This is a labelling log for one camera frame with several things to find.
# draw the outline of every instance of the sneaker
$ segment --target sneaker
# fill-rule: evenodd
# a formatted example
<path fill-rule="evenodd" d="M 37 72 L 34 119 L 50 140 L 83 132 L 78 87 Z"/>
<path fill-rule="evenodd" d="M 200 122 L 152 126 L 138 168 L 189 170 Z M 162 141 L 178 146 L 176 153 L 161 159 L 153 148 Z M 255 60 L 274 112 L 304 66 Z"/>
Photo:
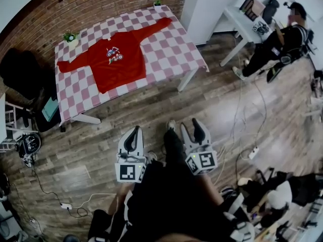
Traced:
<path fill-rule="evenodd" d="M 248 59 L 246 59 L 246 60 L 244 61 L 244 66 L 245 66 L 245 67 L 247 67 L 249 63 L 250 63 L 250 61 L 249 61 Z"/>
<path fill-rule="evenodd" d="M 249 181 L 252 181 L 252 179 L 251 178 L 242 177 L 238 181 L 238 186 L 239 187 L 245 186 L 246 184 L 248 184 Z"/>
<path fill-rule="evenodd" d="M 220 195 L 223 197 L 223 200 L 226 200 L 230 197 L 238 196 L 238 193 L 232 187 L 224 187 L 220 191 Z"/>
<path fill-rule="evenodd" d="M 150 160 L 150 162 L 152 162 L 153 160 L 158 160 L 157 155 L 153 151 L 148 151 L 148 159 Z"/>
<path fill-rule="evenodd" d="M 244 77 L 242 74 L 242 70 L 240 70 L 237 67 L 232 67 L 233 72 L 235 73 L 236 76 L 238 76 L 242 81 L 246 80 L 247 77 Z"/>
<path fill-rule="evenodd" d="M 176 122 L 175 122 L 175 120 L 174 119 L 169 120 L 167 122 L 167 124 L 166 124 L 166 127 L 167 127 L 167 130 L 172 128 L 174 131 L 176 131 Z"/>

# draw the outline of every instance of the person's arm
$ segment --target person's arm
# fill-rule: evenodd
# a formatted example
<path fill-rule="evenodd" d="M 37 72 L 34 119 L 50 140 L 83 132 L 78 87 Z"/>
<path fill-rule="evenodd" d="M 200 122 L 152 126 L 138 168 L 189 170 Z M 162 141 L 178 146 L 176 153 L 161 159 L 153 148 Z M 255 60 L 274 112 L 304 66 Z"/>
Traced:
<path fill-rule="evenodd" d="M 73 61 L 59 61 L 57 62 L 57 66 L 59 67 L 60 71 L 62 73 L 68 73 L 73 70 L 76 70 L 80 67 L 88 66 L 88 60 L 87 60 L 88 52 L 85 51 L 77 56 Z"/>
<path fill-rule="evenodd" d="M 292 26 L 292 24 L 293 24 L 293 16 L 292 15 L 289 15 L 288 16 L 287 27 Z"/>
<path fill-rule="evenodd" d="M 221 205 L 224 202 L 223 197 L 213 185 L 211 178 L 207 174 L 203 174 L 199 178 L 201 185 L 204 187 L 205 191 L 215 203 L 215 205 Z"/>
<path fill-rule="evenodd" d="M 171 22 L 172 19 L 164 17 L 159 19 L 155 24 L 149 25 L 139 30 L 132 30 L 131 33 L 133 33 L 137 41 L 140 43 L 143 39 L 151 36 L 155 32 L 166 28 L 168 25 L 170 25 Z"/>
<path fill-rule="evenodd" d="M 284 46 L 285 45 L 284 35 L 283 35 L 280 27 L 278 26 L 277 22 L 275 22 L 275 29 L 276 29 L 277 36 L 278 36 L 280 43 Z"/>
<path fill-rule="evenodd" d="M 264 203 L 266 203 L 267 202 L 267 197 L 268 197 L 268 193 L 269 192 L 267 192 L 263 197 L 262 197 L 262 199 L 259 201 L 259 203 L 255 206 L 255 207 L 253 207 L 252 208 L 252 210 L 251 210 L 251 215 L 252 214 L 254 214 L 254 213 L 259 213 L 259 210 L 260 210 L 260 208 L 262 207 L 262 205 L 264 204 Z"/>
<path fill-rule="evenodd" d="M 112 203 L 109 206 L 109 209 L 107 211 L 108 215 L 114 215 L 120 207 L 123 205 L 125 198 L 127 196 L 127 193 L 130 190 L 133 190 L 135 184 L 134 183 L 123 183 L 119 187 L 116 196 L 114 197 Z"/>

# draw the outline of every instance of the power strip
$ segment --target power strip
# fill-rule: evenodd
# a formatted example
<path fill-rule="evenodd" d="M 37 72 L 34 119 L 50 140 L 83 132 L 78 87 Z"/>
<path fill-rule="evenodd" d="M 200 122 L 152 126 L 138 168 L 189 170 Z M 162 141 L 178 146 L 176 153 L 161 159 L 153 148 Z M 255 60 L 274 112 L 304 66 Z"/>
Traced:
<path fill-rule="evenodd" d="M 72 205 L 71 204 L 61 204 L 61 208 L 62 209 L 67 209 L 67 210 L 71 210 L 72 209 Z"/>
<path fill-rule="evenodd" d="M 257 155 L 258 152 L 259 152 L 259 148 L 254 147 L 252 152 L 250 152 L 250 154 L 249 154 L 249 159 L 253 159 Z"/>

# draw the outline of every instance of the checkered tablecloth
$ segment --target checkered tablecloth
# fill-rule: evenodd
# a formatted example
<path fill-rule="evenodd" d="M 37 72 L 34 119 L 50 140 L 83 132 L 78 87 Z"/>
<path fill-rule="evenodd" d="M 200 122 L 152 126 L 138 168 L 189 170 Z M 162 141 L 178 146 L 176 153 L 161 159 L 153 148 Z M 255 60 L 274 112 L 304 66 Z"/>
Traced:
<path fill-rule="evenodd" d="M 146 63 L 147 76 L 126 85 L 122 85 L 104 94 L 99 93 L 89 66 L 69 73 L 61 73 L 56 66 L 56 91 L 62 123 L 104 102 L 120 95 L 144 87 L 148 84 L 179 75 L 187 71 L 205 68 L 207 65 L 185 29 L 171 12 L 163 6 L 163 12 L 154 8 L 140 9 L 125 13 L 80 32 L 78 46 L 69 50 L 62 41 L 55 47 L 55 65 L 58 61 L 72 61 L 100 39 L 108 39 L 116 32 L 137 30 L 156 23 L 162 17 L 173 22 L 162 31 L 144 39 L 140 43 Z"/>

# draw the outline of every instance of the hand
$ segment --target hand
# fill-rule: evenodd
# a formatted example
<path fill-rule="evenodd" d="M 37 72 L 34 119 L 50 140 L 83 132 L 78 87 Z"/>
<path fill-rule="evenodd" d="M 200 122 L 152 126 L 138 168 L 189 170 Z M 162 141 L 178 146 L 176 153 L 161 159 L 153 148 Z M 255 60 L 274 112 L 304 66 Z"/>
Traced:
<path fill-rule="evenodd" d="M 257 214 L 258 215 L 259 214 L 259 210 L 260 210 L 259 205 L 256 205 L 255 207 L 252 208 L 250 214 L 251 215 Z"/>

